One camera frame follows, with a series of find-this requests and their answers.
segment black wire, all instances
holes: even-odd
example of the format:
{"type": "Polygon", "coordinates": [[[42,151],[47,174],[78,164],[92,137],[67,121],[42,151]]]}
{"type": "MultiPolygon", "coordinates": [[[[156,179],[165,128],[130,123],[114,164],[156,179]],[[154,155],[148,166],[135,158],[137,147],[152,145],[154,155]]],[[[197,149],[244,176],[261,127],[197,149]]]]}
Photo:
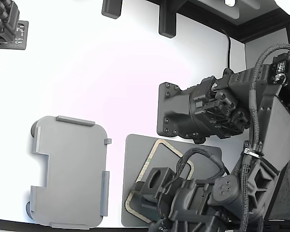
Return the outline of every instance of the black wire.
{"type": "Polygon", "coordinates": [[[263,232],[263,227],[264,227],[264,219],[263,217],[261,217],[259,218],[259,221],[258,221],[257,232],[263,232]]]}
{"type": "Polygon", "coordinates": [[[219,162],[218,160],[216,160],[216,158],[212,155],[212,153],[206,151],[205,149],[194,147],[194,148],[191,148],[188,151],[186,151],[185,154],[183,155],[183,157],[181,157],[176,164],[175,177],[172,180],[170,180],[168,183],[166,183],[166,185],[163,187],[163,192],[159,196],[158,203],[157,203],[157,213],[161,219],[166,218],[166,216],[162,215],[162,213],[161,213],[160,205],[161,205],[162,196],[164,195],[164,193],[166,193],[168,191],[167,188],[180,177],[180,175],[181,175],[185,165],[187,164],[189,158],[194,154],[203,155],[203,156],[209,158],[213,163],[215,163],[218,166],[219,172],[216,173],[215,175],[213,175],[209,179],[215,179],[219,176],[222,176],[225,172],[229,173],[228,169],[223,164],[223,162],[219,162]]]}
{"type": "Polygon", "coordinates": [[[229,69],[230,68],[230,53],[231,53],[231,38],[224,29],[221,29],[221,31],[227,36],[228,41],[229,41],[229,44],[228,44],[228,69],[229,69]]]}

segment gray plastic tray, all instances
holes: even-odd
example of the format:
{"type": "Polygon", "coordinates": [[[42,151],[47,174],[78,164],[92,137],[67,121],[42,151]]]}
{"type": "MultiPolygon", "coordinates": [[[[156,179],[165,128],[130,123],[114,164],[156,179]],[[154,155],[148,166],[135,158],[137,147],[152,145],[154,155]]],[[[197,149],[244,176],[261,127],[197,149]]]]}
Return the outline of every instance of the gray plastic tray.
{"type": "Polygon", "coordinates": [[[111,143],[95,122],[46,116],[31,128],[33,153],[48,156],[46,187],[31,186],[28,215],[53,228],[90,229],[107,216],[111,143]]]}
{"type": "MultiPolygon", "coordinates": [[[[121,222],[125,227],[148,226],[146,222],[137,218],[126,210],[126,200],[130,194],[132,185],[136,181],[136,178],[138,177],[149,153],[151,152],[157,140],[160,139],[136,134],[131,134],[127,137],[121,215],[121,222]]],[[[212,154],[221,159],[221,150],[218,147],[196,145],[173,140],[164,141],[169,143],[173,148],[175,148],[176,152],[180,152],[181,154],[184,154],[190,148],[201,147],[210,151],[212,154]]],[[[173,171],[175,171],[178,159],[179,157],[175,154],[174,151],[167,148],[164,144],[159,144],[148,165],[148,168],[142,177],[142,181],[146,180],[150,170],[154,167],[170,167],[173,169],[173,171]]],[[[193,173],[191,172],[191,165],[186,165],[181,177],[187,178],[189,174],[191,174],[192,178],[207,179],[219,171],[219,168],[204,156],[195,155],[192,156],[190,160],[193,166],[193,173]]],[[[130,207],[131,209],[137,210],[135,208],[135,204],[133,204],[133,201],[130,202],[130,207]]]]}

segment white table surface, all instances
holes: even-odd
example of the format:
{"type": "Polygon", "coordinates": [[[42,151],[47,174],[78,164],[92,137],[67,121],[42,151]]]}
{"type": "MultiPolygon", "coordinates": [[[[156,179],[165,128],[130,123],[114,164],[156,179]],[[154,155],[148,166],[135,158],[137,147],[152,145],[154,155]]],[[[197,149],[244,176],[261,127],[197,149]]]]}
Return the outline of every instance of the white table surface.
{"type": "MultiPolygon", "coordinates": [[[[159,8],[145,0],[124,0],[118,20],[101,15],[102,0],[16,3],[29,36],[26,51],[0,50],[0,219],[32,223],[25,205],[30,186],[45,183],[46,159],[32,154],[30,128],[43,116],[61,115],[95,121],[113,139],[109,216],[100,227],[122,227],[127,135],[158,137],[160,83],[186,89],[211,75],[220,78],[227,39],[181,15],[177,36],[160,36],[159,8]]],[[[245,69],[243,44],[232,41],[231,58],[235,72],[245,69]]],[[[206,145],[220,147],[232,169],[246,138],[213,137],[206,145]]]]}

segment black cable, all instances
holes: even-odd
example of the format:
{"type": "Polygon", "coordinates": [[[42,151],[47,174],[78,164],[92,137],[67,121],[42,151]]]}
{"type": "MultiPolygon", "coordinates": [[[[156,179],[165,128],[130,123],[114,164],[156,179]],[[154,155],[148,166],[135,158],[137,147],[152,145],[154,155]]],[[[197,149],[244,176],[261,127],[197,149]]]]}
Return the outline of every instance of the black cable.
{"type": "Polygon", "coordinates": [[[170,180],[168,183],[165,184],[165,186],[163,187],[163,192],[159,196],[158,203],[157,203],[157,213],[161,219],[166,218],[165,215],[162,215],[161,208],[160,208],[163,194],[167,191],[167,188],[180,177],[180,175],[181,175],[185,165],[187,164],[189,158],[191,156],[193,156],[194,154],[203,155],[203,156],[209,158],[213,163],[215,163],[218,166],[219,172],[216,173],[215,175],[213,175],[210,179],[215,179],[219,176],[223,176],[225,171],[229,172],[228,169],[223,164],[223,162],[219,162],[219,160],[215,156],[213,156],[212,153],[206,151],[205,149],[194,147],[194,148],[191,148],[188,151],[186,151],[186,153],[183,155],[183,157],[181,157],[176,164],[175,177],[172,180],[170,180]]]}
{"type": "Polygon", "coordinates": [[[228,69],[229,69],[230,68],[230,53],[231,53],[231,38],[224,29],[221,29],[221,31],[227,36],[228,41],[229,41],[229,44],[228,44],[228,69]]]}
{"type": "Polygon", "coordinates": [[[253,130],[253,138],[252,138],[252,149],[256,151],[259,147],[259,119],[258,119],[258,107],[257,107],[257,96],[256,96],[256,85],[257,85],[257,79],[261,70],[261,67],[265,61],[265,59],[274,51],[280,50],[280,49],[287,49],[290,50],[290,44],[288,43],[282,43],[277,44],[269,47],[266,49],[261,56],[259,57],[254,73],[253,73],[253,80],[250,86],[249,91],[249,110],[251,114],[252,119],[252,130],[253,130]]]}
{"type": "Polygon", "coordinates": [[[261,217],[259,218],[259,221],[258,221],[257,232],[263,232],[263,227],[264,227],[264,219],[263,217],[261,217]]]}
{"type": "Polygon", "coordinates": [[[248,198],[248,184],[247,184],[247,176],[248,176],[249,165],[244,164],[242,167],[242,198],[244,207],[243,207],[243,219],[241,221],[239,232],[246,232],[248,226],[248,218],[249,218],[249,198],[248,198]]]}

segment braided cable sleeve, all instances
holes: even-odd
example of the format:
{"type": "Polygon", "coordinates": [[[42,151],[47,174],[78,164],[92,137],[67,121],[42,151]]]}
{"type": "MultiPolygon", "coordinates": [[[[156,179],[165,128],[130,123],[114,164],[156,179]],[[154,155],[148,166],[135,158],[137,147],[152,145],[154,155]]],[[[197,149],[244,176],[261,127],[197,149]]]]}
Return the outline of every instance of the braided cable sleeve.
{"type": "Polygon", "coordinates": [[[263,232],[263,227],[264,227],[264,219],[263,217],[261,217],[259,218],[259,221],[258,221],[257,232],[263,232]]]}
{"type": "Polygon", "coordinates": [[[241,221],[239,232],[246,232],[248,226],[248,218],[249,218],[249,198],[248,198],[248,190],[247,190],[247,176],[248,176],[248,164],[243,164],[242,168],[242,197],[243,197],[243,219],[241,221]]]}
{"type": "Polygon", "coordinates": [[[261,67],[265,61],[265,59],[274,51],[280,50],[280,49],[287,49],[290,50],[290,44],[288,43],[282,43],[277,44],[269,47],[266,49],[261,56],[259,57],[255,69],[253,72],[253,80],[250,86],[249,91],[249,111],[252,118],[252,125],[253,125],[253,141],[252,141],[252,149],[257,150],[259,146],[259,119],[258,119],[258,107],[257,107],[257,97],[256,97],[256,86],[257,86],[257,79],[259,76],[259,73],[261,71],[261,67]]]}

